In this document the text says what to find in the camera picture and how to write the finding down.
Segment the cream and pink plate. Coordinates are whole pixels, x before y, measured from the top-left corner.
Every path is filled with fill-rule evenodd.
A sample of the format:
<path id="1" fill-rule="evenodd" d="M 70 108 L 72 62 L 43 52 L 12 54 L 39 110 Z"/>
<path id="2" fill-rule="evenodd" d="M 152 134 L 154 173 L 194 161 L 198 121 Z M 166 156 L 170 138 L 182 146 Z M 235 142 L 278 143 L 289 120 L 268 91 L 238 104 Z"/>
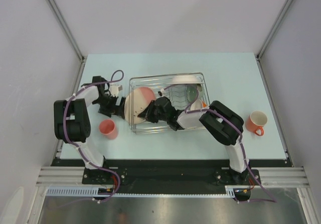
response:
<path id="1" fill-rule="evenodd" d="M 156 100 L 155 93 L 148 87 L 139 87 L 130 92 L 124 105 L 125 120 L 130 125 L 144 122 L 138 115 L 142 113 L 152 100 Z"/>

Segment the white deep plate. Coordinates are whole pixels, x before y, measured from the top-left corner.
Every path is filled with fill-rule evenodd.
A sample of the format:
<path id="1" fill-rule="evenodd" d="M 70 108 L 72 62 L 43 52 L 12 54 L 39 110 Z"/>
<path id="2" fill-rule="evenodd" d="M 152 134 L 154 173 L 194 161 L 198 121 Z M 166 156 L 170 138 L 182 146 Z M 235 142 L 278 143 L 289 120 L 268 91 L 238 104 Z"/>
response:
<path id="1" fill-rule="evenodd" d="M 194 75 L 176 75 L 171 84 L 201 84 L 201 80 Z"/>

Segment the green ceramic bowl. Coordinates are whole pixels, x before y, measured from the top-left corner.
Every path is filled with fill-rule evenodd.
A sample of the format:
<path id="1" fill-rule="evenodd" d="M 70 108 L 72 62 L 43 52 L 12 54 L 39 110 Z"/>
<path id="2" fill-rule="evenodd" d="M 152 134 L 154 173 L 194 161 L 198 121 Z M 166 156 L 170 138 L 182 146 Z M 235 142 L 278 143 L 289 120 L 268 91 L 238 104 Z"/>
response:
<path id="1" fill-rule="evenodd" d="M 201 98 L 202 86 L 200 84 L 190 84 L 187 86 L 187 100 L 193 102 L 198 98 Z"/>

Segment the orange and white bowl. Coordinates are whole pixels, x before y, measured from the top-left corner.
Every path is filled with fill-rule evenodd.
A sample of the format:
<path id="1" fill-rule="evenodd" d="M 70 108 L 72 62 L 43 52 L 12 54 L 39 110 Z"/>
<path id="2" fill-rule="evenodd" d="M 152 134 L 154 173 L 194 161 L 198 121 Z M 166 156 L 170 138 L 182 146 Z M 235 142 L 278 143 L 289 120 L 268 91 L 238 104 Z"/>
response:
<path id="1" fill-rule="evenodd" d="M 205 108 L 207 105 L 205 102 L 203 102 L 200 99 L 197 99 L 194 101 L 194 103 L 191 104 L 190 110 L 199 110 Z"/>

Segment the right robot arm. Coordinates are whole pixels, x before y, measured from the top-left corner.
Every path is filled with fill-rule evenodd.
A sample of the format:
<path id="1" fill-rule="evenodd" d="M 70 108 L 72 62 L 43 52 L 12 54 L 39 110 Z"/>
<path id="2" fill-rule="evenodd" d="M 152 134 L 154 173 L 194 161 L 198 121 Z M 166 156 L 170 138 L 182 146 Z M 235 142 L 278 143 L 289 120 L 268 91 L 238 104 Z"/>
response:
<path id="1" fill-rule="evenodd" d="M 216 141 L 225 146 L 229 157 L 229 177 L 236 184 L 249 179 L 249 159 L 243 140 L 243 119 L 218 100 L 209 107 L 192 110 L 176 109 L 167 97 L 150 102 L 138 117 L 150 123 L 164 121 L 174 131 L 204 126 Z"/>

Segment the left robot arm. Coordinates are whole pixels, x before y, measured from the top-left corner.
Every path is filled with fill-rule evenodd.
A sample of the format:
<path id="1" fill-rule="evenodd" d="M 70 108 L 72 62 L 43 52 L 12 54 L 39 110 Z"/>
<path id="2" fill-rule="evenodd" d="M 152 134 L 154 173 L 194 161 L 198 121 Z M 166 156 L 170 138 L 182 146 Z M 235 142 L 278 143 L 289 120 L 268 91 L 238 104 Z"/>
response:
<path id="1" fill-rule="evenodd" d="M 57 139 L 70 144 L 81 156 L 87 169 L 95 169 L 93 177 L 104 184 L 110 180 L 111 172 L 103 167 L 105 157 L 90 139 L 91 123 L 87 108 L 99 105 L 98 112 L 107 117 L 125 118 L 125 97 L 119 99 L 120 79 L 110 81 L 94 76 L 91 83 L 83 84 L 71 97 L 54 102 L 54 132 Z"/>

